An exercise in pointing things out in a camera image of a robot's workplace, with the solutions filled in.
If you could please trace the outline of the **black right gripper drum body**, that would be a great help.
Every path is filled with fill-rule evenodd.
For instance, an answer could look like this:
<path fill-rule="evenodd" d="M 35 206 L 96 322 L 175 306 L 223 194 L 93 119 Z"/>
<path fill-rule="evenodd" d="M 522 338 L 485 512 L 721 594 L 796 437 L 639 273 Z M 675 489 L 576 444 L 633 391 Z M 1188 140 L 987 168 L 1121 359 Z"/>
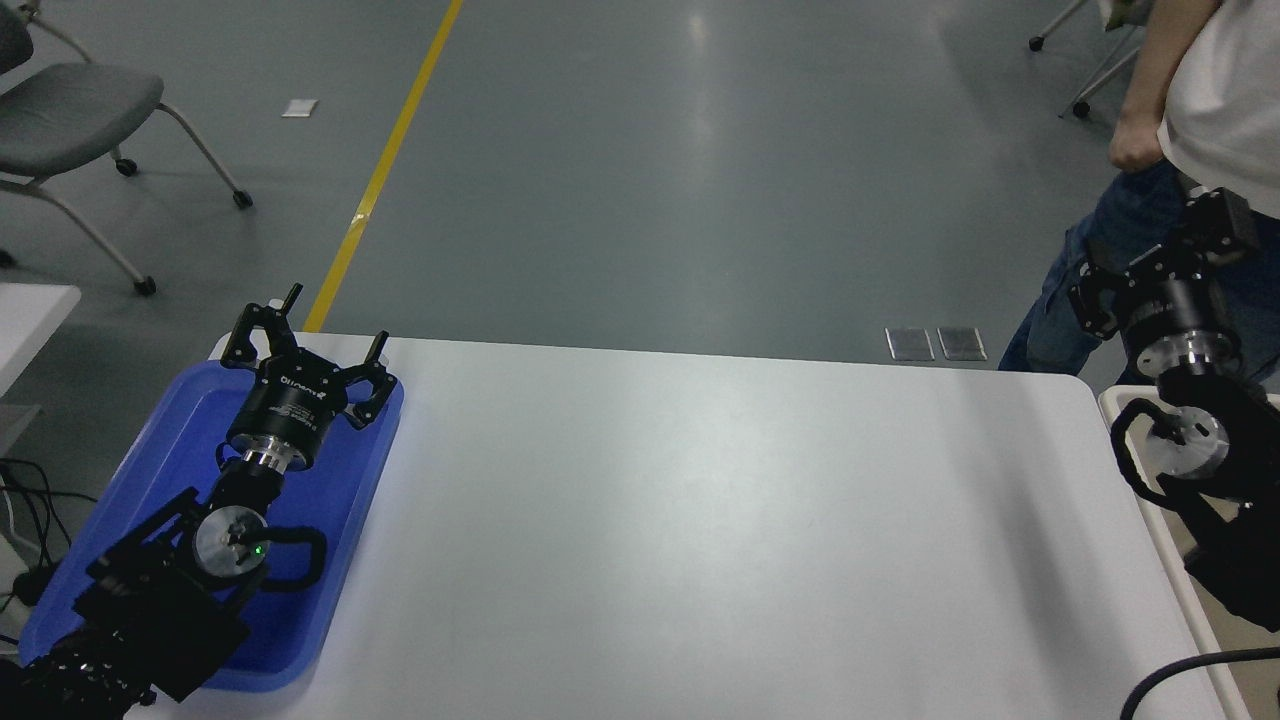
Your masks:
<path fill-rule="evenodd" d="M 1240 347 L 1220 283 L 1208 275 L 1138 281 L 1120 295 L 1120 322 L 1128 354 L 1193 332 L 1219 338 L 1226 354 Z"/>

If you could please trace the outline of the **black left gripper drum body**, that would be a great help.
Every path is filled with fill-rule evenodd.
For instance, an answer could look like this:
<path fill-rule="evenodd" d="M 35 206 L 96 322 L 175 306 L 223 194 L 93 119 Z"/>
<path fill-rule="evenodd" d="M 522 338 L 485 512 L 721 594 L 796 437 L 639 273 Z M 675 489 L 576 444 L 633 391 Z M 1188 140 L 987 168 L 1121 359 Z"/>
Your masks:
<path fill-rule="evenodd" d="M 284 445 L 291 471 L 310 469 L 339 411 L 347 406 L 340 369 L 328 360 L 266 360 L 227 432 L 239 454 Z"/>

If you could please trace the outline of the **person's hand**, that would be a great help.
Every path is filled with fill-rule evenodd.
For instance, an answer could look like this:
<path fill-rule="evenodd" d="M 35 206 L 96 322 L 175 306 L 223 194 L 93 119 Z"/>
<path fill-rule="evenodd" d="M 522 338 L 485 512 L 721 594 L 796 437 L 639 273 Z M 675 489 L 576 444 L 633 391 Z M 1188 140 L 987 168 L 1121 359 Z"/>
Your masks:
<path fill-rule="evenodd" d="M 1165 159 L 1158 140 L 1161 122 L 1152 117 L 1123 117 L 1108 143 L 1108 161 L 1117 170 L 1135 174 Z"/>

